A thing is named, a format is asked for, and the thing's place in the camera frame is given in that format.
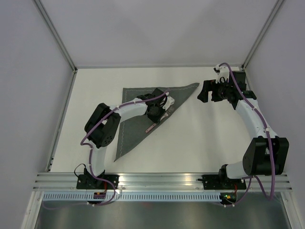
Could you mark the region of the pink handled metal fork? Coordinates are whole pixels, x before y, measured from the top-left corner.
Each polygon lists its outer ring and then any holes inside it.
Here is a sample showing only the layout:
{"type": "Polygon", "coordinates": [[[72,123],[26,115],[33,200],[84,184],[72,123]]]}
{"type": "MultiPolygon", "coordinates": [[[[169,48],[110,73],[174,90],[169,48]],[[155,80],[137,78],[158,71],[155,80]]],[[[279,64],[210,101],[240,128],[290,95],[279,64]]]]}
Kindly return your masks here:
{"type": "Polygon", "coordinates": [[[149,133],[155,126],[157,126],[164,118],[167,118],[173,111],[175,110],[174,107],[169,107],[165,114],[161,117],[158,123],[152,124],[148,129],[145,130],[146,133],[149,133]]]}

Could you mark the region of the grey cloth napkin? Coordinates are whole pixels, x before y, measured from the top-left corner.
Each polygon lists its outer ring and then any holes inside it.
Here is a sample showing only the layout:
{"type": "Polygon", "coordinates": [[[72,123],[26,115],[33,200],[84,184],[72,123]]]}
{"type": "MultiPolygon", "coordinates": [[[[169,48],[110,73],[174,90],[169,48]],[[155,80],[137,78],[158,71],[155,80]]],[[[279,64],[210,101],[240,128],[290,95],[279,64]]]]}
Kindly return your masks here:
{"type": "Polygon", "coordinates": [[[121,123],[115,160],[135,149],[162,125],[198,88],[199,83],[180,87],[123,88],[119,109],[121,123]]]}

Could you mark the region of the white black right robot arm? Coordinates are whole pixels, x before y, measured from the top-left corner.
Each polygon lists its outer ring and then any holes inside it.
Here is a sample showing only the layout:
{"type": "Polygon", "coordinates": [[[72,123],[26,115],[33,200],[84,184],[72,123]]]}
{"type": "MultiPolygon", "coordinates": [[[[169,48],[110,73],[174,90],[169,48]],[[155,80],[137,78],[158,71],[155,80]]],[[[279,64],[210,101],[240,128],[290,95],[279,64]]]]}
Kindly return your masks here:
{"type": "Polygon", "coordinates": [[[289,142],[279,137],[264,119],[256,95],[246,88],[245,72],[230,74],[227,68],[214,71],[217,79],[205,80],[197,98],[204,103],[227,100],[242,118],[252,139],[240,162],[221,167],[217,177],[219,186],[229,188],[235,179],[248,176],[282,174],[289,142]]]}

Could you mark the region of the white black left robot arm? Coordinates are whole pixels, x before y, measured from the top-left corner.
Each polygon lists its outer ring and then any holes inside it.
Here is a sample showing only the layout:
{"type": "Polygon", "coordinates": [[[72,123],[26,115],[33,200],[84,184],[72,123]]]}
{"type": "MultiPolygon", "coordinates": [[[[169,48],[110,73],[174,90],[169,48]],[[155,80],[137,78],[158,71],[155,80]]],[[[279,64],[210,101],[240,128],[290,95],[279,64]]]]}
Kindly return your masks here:
{"type": "Polygon", "coordinates": [[[85,137],[81,146],[89,146],[89,172],[87,183],[94,189],[104,184],[104,160],[107,146],[114,140],[119,125],[137,116],[146,116],[154,124],[160,123],[166,112],[173,107],[175,99],[169,92],[156,88],[151,94],[139,95],[120,105],[99,104],[85,125],[85,137]]]}

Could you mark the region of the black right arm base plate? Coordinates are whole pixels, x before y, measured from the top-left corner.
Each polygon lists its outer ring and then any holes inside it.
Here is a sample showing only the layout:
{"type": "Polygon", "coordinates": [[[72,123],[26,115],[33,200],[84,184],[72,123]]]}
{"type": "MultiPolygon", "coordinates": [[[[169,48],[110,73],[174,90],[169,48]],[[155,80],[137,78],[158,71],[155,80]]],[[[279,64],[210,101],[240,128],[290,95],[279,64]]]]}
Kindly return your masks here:
{"type": "Polygon", "coordinates": [[[246,190],[241,179],[221,178],[219,175],[202,175],[197,179],[203,184],[204,190],[246,190]]]}

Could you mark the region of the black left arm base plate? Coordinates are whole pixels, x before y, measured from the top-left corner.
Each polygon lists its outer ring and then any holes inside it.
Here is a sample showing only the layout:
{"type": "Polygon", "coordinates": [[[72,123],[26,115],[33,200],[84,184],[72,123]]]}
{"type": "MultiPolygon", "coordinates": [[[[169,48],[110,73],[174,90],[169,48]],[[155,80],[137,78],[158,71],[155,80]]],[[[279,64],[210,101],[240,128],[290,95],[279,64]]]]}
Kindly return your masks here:
{"type": "Polygon", "coordinates": [[[86,165],[84,163],[79,164],[75,170],[74,175],[77,177],[77,184],[76,189],[104,189],[104,190],[113,190],[112,185],[109,183],[111,182],[115,188],[118,187],[119,184],[119,175],[117,174],[105,174],[105,171],[103,171],[100,175],[97,176],[99,179],[95,179],[91,173],[87,170],[86,165]],[[79,166],[84,166],[83,172],[80,174],[76,173],[76,169],[79,166]]]}

